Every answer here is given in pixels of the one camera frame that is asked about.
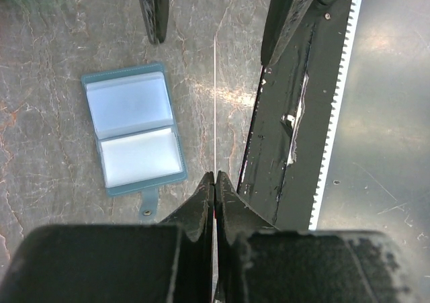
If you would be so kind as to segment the blue card holder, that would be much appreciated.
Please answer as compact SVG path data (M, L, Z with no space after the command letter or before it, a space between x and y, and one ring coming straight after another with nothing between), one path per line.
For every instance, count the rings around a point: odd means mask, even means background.
M138 215L155 219L159 188L187 179L164 64L81 77L109 197L139 193Z

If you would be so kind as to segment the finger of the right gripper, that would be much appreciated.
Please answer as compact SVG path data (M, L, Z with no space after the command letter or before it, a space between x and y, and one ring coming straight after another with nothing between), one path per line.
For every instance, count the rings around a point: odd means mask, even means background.
M167 34L169 0L139 0L148 40L162 44Z
M271 0L261 45L261 65L272 66L284 53L313 0Z

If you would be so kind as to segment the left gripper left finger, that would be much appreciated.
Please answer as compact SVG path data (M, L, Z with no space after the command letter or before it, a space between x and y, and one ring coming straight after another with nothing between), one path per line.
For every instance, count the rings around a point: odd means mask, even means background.
M210 302L214 175L157 224L34 229L6 273L8 302Z

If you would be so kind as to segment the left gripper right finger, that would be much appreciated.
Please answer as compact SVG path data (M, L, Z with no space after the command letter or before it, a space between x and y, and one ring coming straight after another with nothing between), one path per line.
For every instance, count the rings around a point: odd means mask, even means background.
M219 172L218 297L225 302L412 302L399 247L369 230L286 231L268 223Z

